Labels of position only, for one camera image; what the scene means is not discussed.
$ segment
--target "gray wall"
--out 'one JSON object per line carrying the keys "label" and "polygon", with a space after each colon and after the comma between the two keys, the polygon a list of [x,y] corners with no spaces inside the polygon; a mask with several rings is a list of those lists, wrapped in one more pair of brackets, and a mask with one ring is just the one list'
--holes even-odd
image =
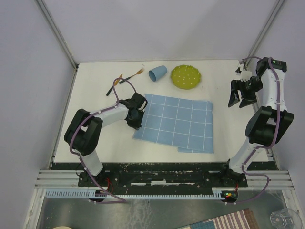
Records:
{"label": "gray wall", "polygon": [[275,0],[45,0],[77,62],[239,59]]}
{"label": "gray wall", "polygon": [[0,222],[23,225],[73,69],[33,0],[0,1]]}
{"label": "gray wall", "polygon": [[260,57],[272,56],[287,62],[284,84],[285,104],[288,111],[295,114],[295,119],[275,149],[282,169],[288,169],[290,172],[303,211],[305,211],[304,9],[304,0],[287,1],[257,53]]}

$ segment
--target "black utensil handle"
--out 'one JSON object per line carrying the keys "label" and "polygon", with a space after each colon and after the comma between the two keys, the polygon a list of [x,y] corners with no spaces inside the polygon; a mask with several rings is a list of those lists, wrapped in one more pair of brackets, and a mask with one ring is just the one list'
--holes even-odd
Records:
{"label": "black utensil handle", "polygon": [[131,76],[127,77],[125,80],[121,80],[121,81],[119,82],[119,84],[124,83],[125,81],[129,80],[130,78],[131,78]]}
{"label": "black utensil handle", "polygon": [[110,92],[113,90],[113,86],[109,89],[109,91],[107,92],[106,96],[109,96]]}

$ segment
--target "striped cloth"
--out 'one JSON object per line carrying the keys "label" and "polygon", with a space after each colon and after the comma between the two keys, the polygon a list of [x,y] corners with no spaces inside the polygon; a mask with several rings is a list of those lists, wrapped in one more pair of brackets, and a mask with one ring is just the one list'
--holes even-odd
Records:
{"label": "striped cloth", "polygon": [[259,227],[253,212],[245,209],[179,229],[259,229]]}

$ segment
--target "tabletop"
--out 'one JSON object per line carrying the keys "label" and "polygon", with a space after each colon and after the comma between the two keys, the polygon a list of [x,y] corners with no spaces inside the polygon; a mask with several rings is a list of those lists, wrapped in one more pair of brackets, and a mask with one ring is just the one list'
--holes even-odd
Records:
{"label": "tabletop", "polygon": [[[202,80],[190,90],[177,88],[171,81],[171,70],[187,64],[197,68]],[[148,71],[165,65],[167,74],[157,82],[151,81]],[[61,136],[55,151],[54,162],[79,162],[69,152],[63,136],[77,110],[96,111],[115,103],[110,89],[115,78],[123,74],[127,78],[144,68],[144,72],[130,82],[140,94],[157,94],[182,99],[208,100],[213,103],[214,153],[182,153],[177,147],[134,140],[134,129],[126,121],[115,122],[102,129],[96,147],[101,162],[153,163],[153,162],[224,162],[233,157],[245,140],[245,128],[254,115],[252,106],[242,109],[235,105],[228,108],[230,81],[239,79],[235,70],[237,60],[206,61],[150,61],[150,62],[95,62],[81,63],[75,78],[68,109],[64,118]],[[116,86],[120,99],[131,98],[133,89],[128,83]],[[261,152],[255,161],[268,161],[266,152]]]}

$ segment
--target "polka dot plate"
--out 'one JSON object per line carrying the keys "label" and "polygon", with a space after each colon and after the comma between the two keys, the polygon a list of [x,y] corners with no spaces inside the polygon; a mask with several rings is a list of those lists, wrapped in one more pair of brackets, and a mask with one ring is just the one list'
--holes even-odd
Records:
{"label": "polka dot plate", "polygon": [[181,89],[196,87],[201,81],[201,74],[197,68],[191,65],[180,65],[172,70],[173,84]]}

